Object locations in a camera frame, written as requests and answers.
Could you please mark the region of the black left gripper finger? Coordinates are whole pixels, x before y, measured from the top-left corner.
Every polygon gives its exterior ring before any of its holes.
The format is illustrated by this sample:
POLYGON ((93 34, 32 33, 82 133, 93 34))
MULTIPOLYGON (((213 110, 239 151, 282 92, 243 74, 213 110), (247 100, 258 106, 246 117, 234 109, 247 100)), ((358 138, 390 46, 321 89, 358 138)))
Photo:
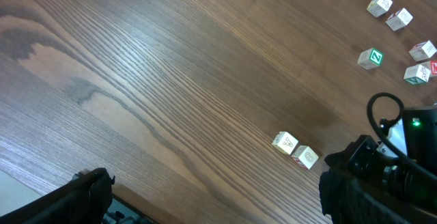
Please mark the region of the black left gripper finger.
POLYGON ((105 168, 79 172, 57 190, 1 217, 1 224, 101 223, 112 204, 111 177, 105 168))

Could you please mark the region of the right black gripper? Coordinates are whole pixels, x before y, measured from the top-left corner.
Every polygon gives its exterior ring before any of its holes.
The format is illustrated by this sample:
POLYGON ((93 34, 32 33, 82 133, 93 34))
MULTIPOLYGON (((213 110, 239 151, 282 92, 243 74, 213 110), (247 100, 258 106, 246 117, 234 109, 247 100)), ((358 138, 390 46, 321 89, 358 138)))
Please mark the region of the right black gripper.
POLYGON ((324 161, 319 181, 322 214, 333 223, 436 223, 436 176, 420 165, 377 152, 361 135, 324 161))

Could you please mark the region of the red U side block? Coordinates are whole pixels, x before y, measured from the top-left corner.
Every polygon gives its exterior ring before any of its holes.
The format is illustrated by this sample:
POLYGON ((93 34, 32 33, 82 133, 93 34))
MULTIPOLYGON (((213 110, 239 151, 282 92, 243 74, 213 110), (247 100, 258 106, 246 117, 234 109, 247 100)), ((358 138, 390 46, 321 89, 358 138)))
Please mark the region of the red U side block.
POLYGON ((298 165, 307 169, 311 169, 319 159, 319 156, 308 145, 298 146, 291 157, 298 165))

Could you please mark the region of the yellow-edged white block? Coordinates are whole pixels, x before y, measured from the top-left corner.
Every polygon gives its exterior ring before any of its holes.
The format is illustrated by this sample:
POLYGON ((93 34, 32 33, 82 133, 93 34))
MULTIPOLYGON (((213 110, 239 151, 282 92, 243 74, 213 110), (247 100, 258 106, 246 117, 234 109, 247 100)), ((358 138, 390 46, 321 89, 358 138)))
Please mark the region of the yellow-edged white block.
POLYGON ((299 141, 291 134, 285 131, 281 131, 274 138, 272 146, 274 146, 283 154, 291 155, 298 143, 299 141))

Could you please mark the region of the red M letter block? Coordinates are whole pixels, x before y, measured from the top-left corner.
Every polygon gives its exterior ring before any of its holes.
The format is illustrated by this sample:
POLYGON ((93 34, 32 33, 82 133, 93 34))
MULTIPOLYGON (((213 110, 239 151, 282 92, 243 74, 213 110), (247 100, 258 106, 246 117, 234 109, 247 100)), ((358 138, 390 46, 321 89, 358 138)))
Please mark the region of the red M letter block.
POLYGON ((437 61, 436 60, 430 60, 430 61, 424 62, 424 63, 422 63, 422 65, 430 70, 429 77, 437 76, 437 61))

